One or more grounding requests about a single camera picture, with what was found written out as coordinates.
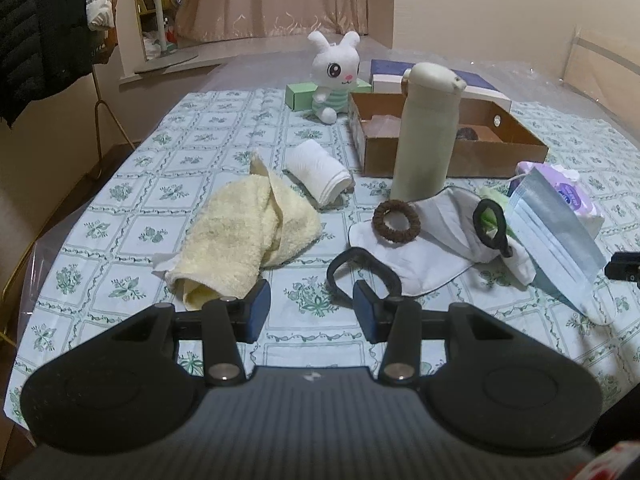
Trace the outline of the blue surgical mask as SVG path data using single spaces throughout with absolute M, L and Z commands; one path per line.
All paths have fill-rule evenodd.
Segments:
M 611 325 L 614 316 L 594 296 L 606 263 L 596 242 L 539 170 L 513 181 L 506 223 L 541 273 L 534 283 L 597 326 Z

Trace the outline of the brown hair scrunchie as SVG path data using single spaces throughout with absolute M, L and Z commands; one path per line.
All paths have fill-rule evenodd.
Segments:
M 386 200 L 376 208 L 371 220 L 373 231 L 394 244 L 406 244 L 418 237 L 421 221 L 413 206 L 402 200 Z

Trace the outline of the white cloth bag black handles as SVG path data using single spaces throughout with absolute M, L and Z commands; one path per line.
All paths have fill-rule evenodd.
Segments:
M 410 205 L 418 215 L 420 232 L 413 240 L 395 243 L 375 232 L 373 222 L 350 227 L 349 245 L 366 250 L 395 272 L 401 292 L 419 297 L 439 289 L 477 263 L 500 258 L 522 286 L 533 283 L 533 259 L 514 236 L 506 236 L 505 256 L 498 248 L 484 244 L 475 229 L 473 214 L 480 196 L 448 186 L 427 200 Z

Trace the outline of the yellow towel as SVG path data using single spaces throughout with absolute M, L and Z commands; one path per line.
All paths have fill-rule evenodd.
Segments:
M 320 234 L 314 207 L 253 154 L 250 174 L 212 195 L 178 252 L 153 257 L 153 274 L 198 310 L 212 299 L 244 297 L 262 269 L 296 257 Z

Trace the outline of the light green cloth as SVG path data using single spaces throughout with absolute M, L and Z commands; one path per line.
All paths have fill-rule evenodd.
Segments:
M 515 233 L 506 218 L 508 198 L 493 188 L 480 190 L 480 201 L 473 211 L 473 226 L 480 241 L 488 247 L 497 248 Z

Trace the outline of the purple tissue pack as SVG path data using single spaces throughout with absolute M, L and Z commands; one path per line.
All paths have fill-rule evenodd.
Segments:
M 592 238 L 596 238 L 604 223 L 604 215 L 599 206 L 590 198 L 580 182 L 577 170 L 568 169 L 559 164 L 545 162 L 519 162 L 515 167 L 514 180 L 510 184 L 510 193 L 518 186 L 518 177 L 538 170 L 565 200 L 580 223 Z

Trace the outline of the rolled white towel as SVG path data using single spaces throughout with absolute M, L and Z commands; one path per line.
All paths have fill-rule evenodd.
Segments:
M 283 170 L 320 208 L 335 206 L 354 184 L 350 171 L 315 140 L 287 148 Z

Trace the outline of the patterned green white tablecloth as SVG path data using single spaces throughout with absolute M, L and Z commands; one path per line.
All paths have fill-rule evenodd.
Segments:
M 381 348 L 364 339 L 351 310 L 330 299 L 326 267 L 346 248 L 350 227 L 368 220 L 390 195 L 390 180 L 360 174 L 345 119 L 317 124 L 290 110 L 280 90 L 191 93 L 126 160 L 70 231 L 18 347 L 4 397 L 6 416 L 22 421 L 22 388 L 37 367 L 151 304 L 171 300 L 171 290 L 152 272 L 153 257 L 180 248 L 198 208 L 218 188 L 244 177 L 253 156 L 279 171 L 306 140 L 317 141 L 347 166 L 355 187 L 322 211 L 320 237 L 306 252 L 267 273 L 269 318 L 256 344 L 242 346 L 240 353 L 247 366 L 377 368 Z M 494 261 L 430 292 L 422 304 L 442 310 L 458 300 L 587 367 L 606 406 L 638 384 L 634 284 L 599 278 L 591 313 L 581 316 L 539 288 L 518 287 Z

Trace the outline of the clear plastic bag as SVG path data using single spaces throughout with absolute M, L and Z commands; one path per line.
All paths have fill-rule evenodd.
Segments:
M 362 130 L 368 138 L 398 138 L 401 119 L 393 115 L 374 115 L 362 122 Z

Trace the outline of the dark purple scrunchie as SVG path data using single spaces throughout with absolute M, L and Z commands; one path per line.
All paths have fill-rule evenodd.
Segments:
M 464 127 L 464 128 L 460 128 L 457 131 L 456 139 L 457 140 L 476 141 L 478 139 L 478 134 L 473 128 Z

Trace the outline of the cream thermos bottle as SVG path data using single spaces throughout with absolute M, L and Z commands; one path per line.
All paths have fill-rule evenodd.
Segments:
M 462 96 L 420 84 L 403 95 L 390 197 L 414 202 L 434 196 L 445 185 Z

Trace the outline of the small green box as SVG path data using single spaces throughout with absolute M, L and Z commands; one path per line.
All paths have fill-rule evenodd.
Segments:
M 317 90 L 313 82 L 299 82 L 298 84 L 288 84 L 285 88 L 285 103 L 293 112 L 310 110 L 312 107 L 312 96 Z M 359 79 L 354 93 L 371 93 L 372 86 Z

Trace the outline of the blue and white flat box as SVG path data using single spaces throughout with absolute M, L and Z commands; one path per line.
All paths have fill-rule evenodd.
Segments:
M 378 60 L 370 63 L 370 84 L 374 93 L 408 93 L 420 84 L 423 88 L 457 91 L 463 99 L 494 102 L 510 112 L 512 101 L 488 80 L 465 70 L 450 70 L 434 63 Z

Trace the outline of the white plush bunny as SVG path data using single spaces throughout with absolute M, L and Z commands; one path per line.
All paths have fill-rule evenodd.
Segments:
M 330 44 L 322 32 L 314 30 L 307 39 L 317 51 L 311 65 L 311 81 L 317 86 L 311 109 L 322 124 L 333 125 L 348 109 L 349 93 L 357 88 L 360 36 L 346 32 L 338 44 Z

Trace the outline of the brown jacket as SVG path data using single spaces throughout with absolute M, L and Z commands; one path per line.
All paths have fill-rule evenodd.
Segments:
M 99 47 L 93 53 L 94 64 L 106 64 L 118 46 L 116 15 L 118 0 L 111 0 L 111 19 L 108 24 L 110 28 L 104 30 L 104 37 Z

